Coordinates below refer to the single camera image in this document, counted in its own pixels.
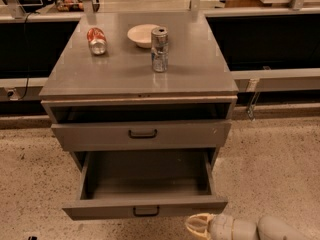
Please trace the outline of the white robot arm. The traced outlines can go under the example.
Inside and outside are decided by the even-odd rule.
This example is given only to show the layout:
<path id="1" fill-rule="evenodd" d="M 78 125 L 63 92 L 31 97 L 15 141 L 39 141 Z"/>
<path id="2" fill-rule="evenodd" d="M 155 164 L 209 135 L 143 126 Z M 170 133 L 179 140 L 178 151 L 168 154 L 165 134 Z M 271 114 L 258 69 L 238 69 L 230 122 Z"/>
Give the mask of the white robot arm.
<path id="1" fill-rule="evenodd" d="M 311 240 L 273 216 L 253 223 L 226 214 L 200 213 L 190 216 L 185 225 L 197 240 Z"/>

